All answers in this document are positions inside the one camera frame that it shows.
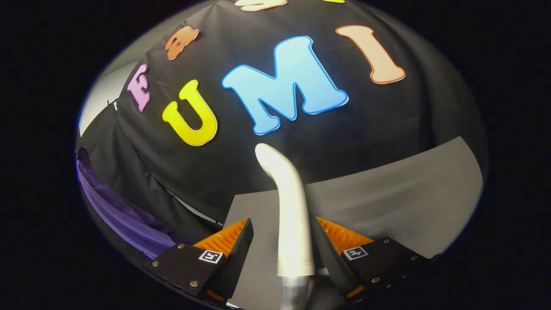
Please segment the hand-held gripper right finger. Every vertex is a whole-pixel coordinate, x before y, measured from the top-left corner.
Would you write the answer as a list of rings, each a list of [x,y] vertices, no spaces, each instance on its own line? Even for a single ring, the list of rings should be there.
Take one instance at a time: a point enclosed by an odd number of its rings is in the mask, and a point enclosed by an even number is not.
[[[401,287],[440,257],[425,257],[391,237],[372,239],[321,217],[311,219],[311,228],[329,278],[346,302]]]

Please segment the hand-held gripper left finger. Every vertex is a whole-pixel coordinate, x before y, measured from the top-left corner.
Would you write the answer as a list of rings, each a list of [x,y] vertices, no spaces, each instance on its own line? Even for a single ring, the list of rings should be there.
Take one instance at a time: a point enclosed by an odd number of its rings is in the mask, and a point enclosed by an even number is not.
[[[235,293],[253,238],[252,220],[246,218],[194,245],[173,245],[142,267],[189,298],[226,304]]]

